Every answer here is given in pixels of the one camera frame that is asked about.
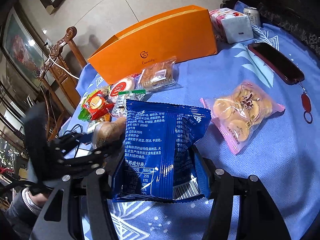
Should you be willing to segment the left hand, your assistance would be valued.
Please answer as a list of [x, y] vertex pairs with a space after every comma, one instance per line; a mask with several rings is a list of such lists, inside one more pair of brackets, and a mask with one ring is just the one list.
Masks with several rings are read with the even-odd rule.
[[29, 193], [29, 196], [33, 203], [39, 207], [43, 207], [46, 201], [48, 200], [50, 194], [49, 193], [39, 193], [32, 195], [32, 193]]

